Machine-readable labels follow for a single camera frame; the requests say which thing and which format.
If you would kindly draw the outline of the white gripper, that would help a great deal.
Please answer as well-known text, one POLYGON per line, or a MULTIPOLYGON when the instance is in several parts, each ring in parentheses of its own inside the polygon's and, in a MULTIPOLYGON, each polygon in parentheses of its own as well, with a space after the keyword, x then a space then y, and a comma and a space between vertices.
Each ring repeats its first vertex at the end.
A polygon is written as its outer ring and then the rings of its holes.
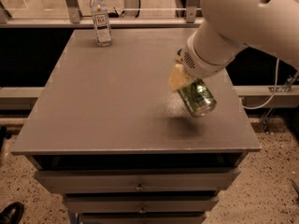
POLYGON ((168 86, 172 92, 176 92, 190 84, 196 78, 212 77, 225 68, 225 64, 213 64, 204 61, 196 54, 192 42, 187 41, 185 47, 181 52, 182 63, 174 65, 170 77, 167 81, 168 86))

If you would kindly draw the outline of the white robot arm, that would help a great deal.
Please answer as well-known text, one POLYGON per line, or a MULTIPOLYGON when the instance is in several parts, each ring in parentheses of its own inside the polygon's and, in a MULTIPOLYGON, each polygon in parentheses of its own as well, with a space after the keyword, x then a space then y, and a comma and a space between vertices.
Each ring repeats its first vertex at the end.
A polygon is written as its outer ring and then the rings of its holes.
POLYGON ((299 0, 201 0, 201 9, 168 79, 172 91, 219 73, 247 47, 299 67, 299 0))

